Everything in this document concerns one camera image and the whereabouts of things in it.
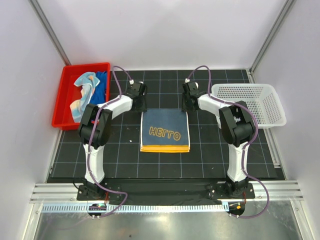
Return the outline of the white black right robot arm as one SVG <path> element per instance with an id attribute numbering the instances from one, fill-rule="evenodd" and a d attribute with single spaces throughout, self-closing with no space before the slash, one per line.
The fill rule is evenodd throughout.
<path id="1" fill-rule="evenodd" d="M 222 137 L 228 143 L 229 164 L 224 192 L 237 198 L 249 184 L 247 172 L 248 148 L 258 133 L 258 123 L 244 101 L 231 102 L 200 91 L 198 83 L 185 79 L 182 84 L 182 110 L 203 110 L 215 115 Z"/>

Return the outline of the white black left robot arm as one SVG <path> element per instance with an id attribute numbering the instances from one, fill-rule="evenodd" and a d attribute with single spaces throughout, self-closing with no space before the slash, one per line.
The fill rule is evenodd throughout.
<path id="1" fill-rule="evenodd" d="M 98 105 L 90 103 L 85 107 L 78 133 L 85 150 L 88 194 L 94 200 L 101 200 L 106 194 L 106 188 L 102 185 L 105 178 L 103 159 L 104 148 L 111 135 L 112 121 L 125 112 L 146 112 L 147 91 L 145 83 L 130 80 L 125 93 L 108 102 Z"/>

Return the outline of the yellow tiger hello towel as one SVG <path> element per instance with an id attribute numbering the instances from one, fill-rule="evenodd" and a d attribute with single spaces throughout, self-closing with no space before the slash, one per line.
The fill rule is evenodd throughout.
<path id="1" fill-rule="evenodd" d="M 140 151 L 188 153 L 191 148 L 188 113 L 180 109 L 149 109 L 141 114 Z"/>

